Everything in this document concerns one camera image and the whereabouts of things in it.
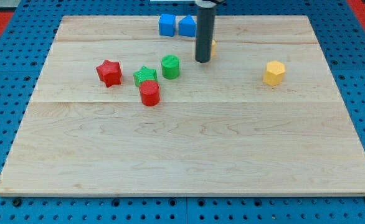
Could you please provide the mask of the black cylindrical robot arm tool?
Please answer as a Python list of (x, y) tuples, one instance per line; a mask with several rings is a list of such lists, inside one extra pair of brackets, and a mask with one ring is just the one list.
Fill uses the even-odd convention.
[(212, 37), (217, 6), (224, 0), (195, 0), (197, 6), (195, 60), (207, 63), (211, 60)]

